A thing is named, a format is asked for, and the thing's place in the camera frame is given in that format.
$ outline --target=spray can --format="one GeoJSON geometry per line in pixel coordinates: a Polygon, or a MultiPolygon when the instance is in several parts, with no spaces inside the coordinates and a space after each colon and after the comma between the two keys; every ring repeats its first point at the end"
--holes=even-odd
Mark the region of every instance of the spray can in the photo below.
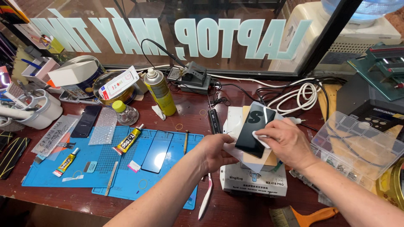
{"type": "Polygon", "coordinates": [[[145,75],[145,84],[152,94],[154,101],[160,107],[166,116],[173,115],[177,108],[175,107],[170,89],[167,86],[163,73],[158,70],[149,69],[145,75]]]}

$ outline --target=red wooden desk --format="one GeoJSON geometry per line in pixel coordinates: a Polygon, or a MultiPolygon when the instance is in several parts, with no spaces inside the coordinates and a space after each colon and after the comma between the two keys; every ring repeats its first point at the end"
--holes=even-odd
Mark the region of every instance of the red wooden desk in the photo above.
{"type": "MultiPolygon", "coordinates": [[[[235,83],[244,88],[251,95],[255,90],[262,87],[254,82],[239,82],[237,80],[221,80],[223,83],[235,83]]],[[[271,82],[274,85],[284,85],[286,82],[271,82]]],[[[221,96],[227,97],[232,106],[250,105],[249,99],[241,90],[234,86],[224,86],[221,96]]],[[[173,92],[173,98],[177,105],[177,112],[165,121],[162,121],[152,110],[155,105],[152,96],[147,93],[142,101],[133,101],[131,106],[135,107],[140,118],[138,123],[145,124],[148,129],[175,131],[179,123],[183,125],[181,132],[189,130],[191,133],[209,135],[210,127],[207,115],[201,116],[200,110],[208,109],[208,97],[188,92],[173,92]]],[[[62,102],[63,115],[80,115],[85,104],[74,104],[62,102]]],[[[295,99],[290,99],[282,107],[291,109],[296,107],[295,99]]],[[[219,104],[215,107],[220,123],[223,124],[227,117],[227,107],[219,104]]],[[[324,121],[320,106],[317,103],[308,111],[305,111],[301,119],[306,119],[305,124],[320,129],[324,121]]],[[[299,126],[307,134],[307,128],[299,126]]],[[[91,188],[47,188],[47,187],[22,187],[21,181],[27,174],[35,155],[31,149],[37,144],[48,128],[36,130],[26,127],[23,131],[17,132],[17,137],[29,137],[32,139],[26,151],[21,156],[13,172],[7,180],[0,180],[0,195],[16,198],[18,200],[44,204],[48,206],[79,211],[98,216],[114,217],[132,201],[105,197],[91,193],[91,188]]],[[[213,191],[206,208],[204,217],[198,221],[199,208],[208,189],[208,182],[200,182],[194,210],[182,210],[175,226],[272,226],[269,208],[282,208],[291,205],[297,212],[307,215],[326,206],[317,202],[318,195],[311,188],[298,179],[286,173],[288,191],[286,197],[267,198],[256,195],[230,195],[224,192],[219,181],[219,171],[212,173],[213,191]]],[[[348,223],[338,214],[334,218],[320,221],[312,226],[348,226],[348,223]]]]}

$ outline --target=black phone screen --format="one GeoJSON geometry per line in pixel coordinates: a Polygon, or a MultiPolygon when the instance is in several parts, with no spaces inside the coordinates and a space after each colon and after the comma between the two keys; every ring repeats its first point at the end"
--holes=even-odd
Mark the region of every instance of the black phone screen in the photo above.
{"type": "Polygon", "coordinates": [[[88,137],[101,109],[102,106],[86,106],[70,137],[88,137]]]}

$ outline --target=glass bottle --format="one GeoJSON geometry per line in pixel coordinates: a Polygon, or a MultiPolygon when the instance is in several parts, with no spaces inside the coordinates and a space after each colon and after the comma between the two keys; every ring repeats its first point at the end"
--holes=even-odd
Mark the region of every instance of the glass bottle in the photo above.
{"type": "Polygon", "coordinates": [[[124,126],[130,126],[136,123],[139,119],[139,112],[137,109],[125,105],[121,100],[115,101],[112,108],[116,111],[118,122],[124,126]]]}

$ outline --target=glue tube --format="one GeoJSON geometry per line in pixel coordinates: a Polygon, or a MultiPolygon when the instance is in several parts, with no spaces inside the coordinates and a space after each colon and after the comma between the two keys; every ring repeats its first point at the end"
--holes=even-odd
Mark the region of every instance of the glue tube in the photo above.
{"type": "Polygon", "coordinates": [[[120,142],[116,147],[113,147],[112,149],[114,149],[118,153],[118,155],[126,153],[129,150],[130,146],[132,146],[136,138],[140,135],[140,130],[142,129],[143,125],[144,124],[142,124],[138,128],[133,129],[129,133],[129,135],[124,140],[122,140],[122,142],[120,142]]]}
{"type": "Polygon", "coordinates": [[[78,151],[78,147],[74,150],[73,153],[69,154],[69,156],[65,159],[65,161],[52,173],[58,177],[61,177],[62,174],[70,166],[70,164],[73,162],[74,158],[76,158],[77,151],[78,151]]]}

